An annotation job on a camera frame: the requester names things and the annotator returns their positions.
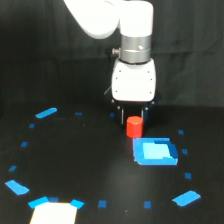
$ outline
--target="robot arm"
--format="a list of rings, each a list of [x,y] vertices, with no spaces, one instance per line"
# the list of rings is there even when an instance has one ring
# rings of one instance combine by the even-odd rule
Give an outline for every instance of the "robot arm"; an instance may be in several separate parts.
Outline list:
[[[119,13],[114,4],[104,0],[64,0],[69,11],[92,38],[105,39],[119,24]]]
[[[153,6],[147,1],[64,0],[84,32],[105,39],[120,29],[121,47],[113,49],[116,59],[111,79],[112,102],[154,104],[156,72],[151,52]]]

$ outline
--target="blue tape marker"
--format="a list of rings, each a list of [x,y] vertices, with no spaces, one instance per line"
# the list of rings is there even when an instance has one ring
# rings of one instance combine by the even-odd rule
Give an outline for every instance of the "blue tape marker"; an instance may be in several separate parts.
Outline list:
[[[18,184],[14,180],[6,182],[5,185],[8,186],[17,195],[26,194],[29,191],[28,188]]]
[[[197,194],[196,192],[188,191],[188,192],[174,198],[172,201],[176,202],[179,206],[185,206],[185,205],[197,200],[200,197],[201,196],[199,194]]]
[[[57,111],[56,108],[50,108],[50,109],[48,109],[48,110],[45,110],[45,111],[43,111],[43,112],[37,114],[36,117],[37,117],[37,118],[44,118],[44,117],[46,117],[46,116],[48,116],[48,115],[50,115],[50,114],[55,113],[56,111]]]
[[[100,200],[99,201],[99,204],[98,204],[98,207],[99,208],[106,208],[106,205],[107,205],[107,202],[106,201]]]
[[[187,154],[188,154],[187,149],[182,149],[182,153],[183,153],[184,155],[187,155]]]
[[[169,144],[168,147],[170,150],[170,156],[172,156],[173,158],[178,158],[176,146],[174,144]]]
[[[186,179],[191,179],[191,173],[185,173],[185,178]]]
[[[26,147],[27,146],[27,142],[23,142],[22,144],[21,144],[21,147]]]
[[[30,124],[30,128],[34,128],[35,124]]]
[[[48,201],[49,202],[58,202],[58,198],[56,198],[56,197],[50,197],[50,198],[48,198]]]
[[[70,204],[73,205],[74,207],[77,207],[78,209],[80,209],[84,205],[83,202],[77,200],[72,200]]]
[[[151,202],[150,201],[145,201],[144,208],[151,208]]]
[[[138,159],[136,162],[139,165],[160,165],[160,166],[176,166],[178,159]]]
[[[37,199],[35,201],[29,202],[28,205],[30,206],[30,208],[34,209],[36,206],[44,204],[46,202],[49,202],[48,198],[47,197],[43,197],[43,198],[39,198],[39,199]]]
[[[13,172],[16,169],[16,166],[11,166],[11,168],[9,169],[10,172]]]
[[[179,134],[180,135],[183,135],[184,134],[184,131],[183,130],[179,130]]]

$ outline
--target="red cube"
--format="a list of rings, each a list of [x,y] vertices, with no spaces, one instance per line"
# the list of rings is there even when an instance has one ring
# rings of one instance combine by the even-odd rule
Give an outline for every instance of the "red cube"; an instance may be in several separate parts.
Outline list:
[[[143,119],[141,117],[129,117],[127,120],[127,136],[141,138],[143,134]]]

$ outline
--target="black background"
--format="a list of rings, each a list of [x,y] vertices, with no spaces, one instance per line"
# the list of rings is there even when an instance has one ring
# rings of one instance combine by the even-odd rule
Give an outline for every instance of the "black background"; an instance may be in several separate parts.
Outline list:
[[[151,3],[164,105],[150,111],[143,137],[170,138],[179,154],[175,167],[133,162],[131,139],[104,104],[111,79],[104,52],[120,47],[118,29],[95,40],[62,0],[0,0],[0,223],[29,223],[28,202],[43,196],[85,202],[78,224],[223,223],[224,109],[214,107],[224,105],[224,3]],[[57,113],[35,118],[50,107]],[[29,193],[16,196],[4,184],[12,179]],[[184,208],[172,202],[188,190],[201,199]],[[107,201],[105,210],[99,200]]]
[[[162,104],[223,106],[223,1],[151,3]],[[0,0],[1,101],[103,102],[111,79],[104,51],[118,47],[118,29],[89,37],[62,0]]]

